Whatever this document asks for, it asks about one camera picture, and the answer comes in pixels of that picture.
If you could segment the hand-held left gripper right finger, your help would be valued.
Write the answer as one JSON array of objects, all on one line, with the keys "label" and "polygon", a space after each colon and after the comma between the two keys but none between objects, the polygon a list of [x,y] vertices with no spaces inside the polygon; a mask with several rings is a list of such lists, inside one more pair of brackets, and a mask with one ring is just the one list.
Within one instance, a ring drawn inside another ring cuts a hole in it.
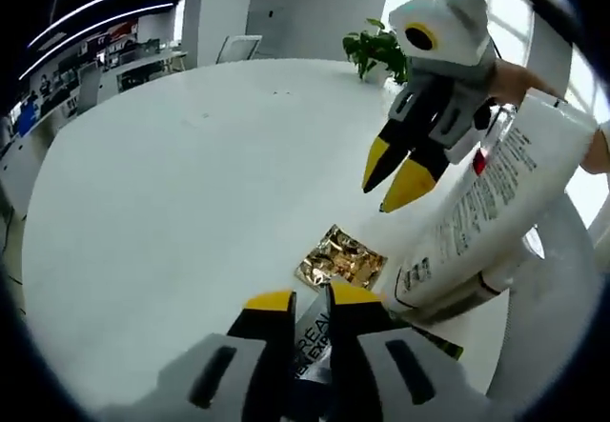
[{"label": "hand-held left gripper right finger", "polygon": [[482,421],[486,397],[456,359],[417,330],[397,328],[371,291],[327,288],[336,421]]}]

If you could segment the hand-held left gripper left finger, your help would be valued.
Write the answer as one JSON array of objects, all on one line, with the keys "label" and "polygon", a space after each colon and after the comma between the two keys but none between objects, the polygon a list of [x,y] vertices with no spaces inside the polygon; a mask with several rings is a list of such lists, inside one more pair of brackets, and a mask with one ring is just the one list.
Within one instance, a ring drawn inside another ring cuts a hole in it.
[{"label": "hand-held left gripper left finger", "polygon": [[246,302],[224,334],[211,333],[161,370],[155,388],[100,421],[279,421],[293,379],[294,291]]}]

